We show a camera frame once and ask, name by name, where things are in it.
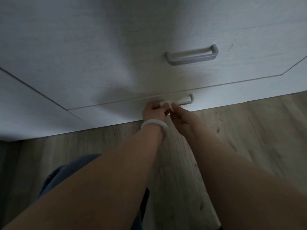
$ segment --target bare arm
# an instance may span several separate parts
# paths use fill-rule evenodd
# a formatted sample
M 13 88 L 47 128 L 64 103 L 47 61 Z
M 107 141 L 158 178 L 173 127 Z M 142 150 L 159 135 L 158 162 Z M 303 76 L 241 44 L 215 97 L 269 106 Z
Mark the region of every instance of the bare arm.
M 144 120 L 164 121 L 168 104 L 155 108 L 147 105 Z M 130 229 L 162 138 L 159 125 L 146 125 L 57 185 L 4 229 Z
M 307 197 L 237 155 L 198 116 L 173 105 L 171 118 L 190 145 L 225 229 L 306 229 Z

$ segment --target white bracelet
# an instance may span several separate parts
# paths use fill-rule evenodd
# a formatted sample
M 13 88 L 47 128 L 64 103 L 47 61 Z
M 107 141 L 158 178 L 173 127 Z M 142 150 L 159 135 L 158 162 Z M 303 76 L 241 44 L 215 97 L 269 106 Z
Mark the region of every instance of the white bracelet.
M 165 122 L 158 120 L 158 119 L 149 119 L 142 124 L 141 129 L 142 129 L 142 127 L 144 127 L 148 124 L 158 124 L 158 125 L 160 125 L 163 128 L 163 131 L 164 131 L 163 139 L 166 139 L 169 136 L 169 127 L 167 126 L 167 124 Z

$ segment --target person's left arm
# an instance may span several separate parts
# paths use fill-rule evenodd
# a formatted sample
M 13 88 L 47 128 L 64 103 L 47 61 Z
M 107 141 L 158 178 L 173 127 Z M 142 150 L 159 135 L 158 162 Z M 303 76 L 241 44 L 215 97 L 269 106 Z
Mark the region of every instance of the person's left arm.
M 168 113 L 168 104 L 148 104 L 143 118 L 164 121 Z M 159 125 L 144 126 L 42 196 L 4 229 L 130 229 L 162 138 Z

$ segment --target person's right arm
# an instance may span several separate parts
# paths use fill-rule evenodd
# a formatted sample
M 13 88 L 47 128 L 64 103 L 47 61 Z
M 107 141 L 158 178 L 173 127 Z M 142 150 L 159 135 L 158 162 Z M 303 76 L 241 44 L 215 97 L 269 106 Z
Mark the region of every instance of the person's right arm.
M 196 114 L 172 107 L 224 229 L 307 229 L 304 194 L 236 154 Z

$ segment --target jeans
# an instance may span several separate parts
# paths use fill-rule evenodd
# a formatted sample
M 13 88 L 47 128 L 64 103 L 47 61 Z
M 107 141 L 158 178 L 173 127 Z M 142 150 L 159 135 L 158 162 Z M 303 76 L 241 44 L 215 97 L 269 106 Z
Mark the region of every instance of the jeans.
M 48 193 L 52 188 L 54 188 L 56 185 L 58 185 L 60 182 L 63 182 L 66 178 L 68 178 L 70 175 L 81 169 L 86 164 L 90 163 L 92 160 L 99 157 L 100 154 L 88 154 L 81 156 L 74 160 L 73 162 L 60 166 L 56 170 L 54 170 L 44 181 L 43 186 L 39 192 L 38 198 L 43 196 L 44 194 Z M 140 210 L 133 222 L 133 225 L 131 227 L 131 230 L 142 230 L 142 221 L 145 214 L 145 209 L 147 205 L 149 197 L 149 190 L 146 188 Z

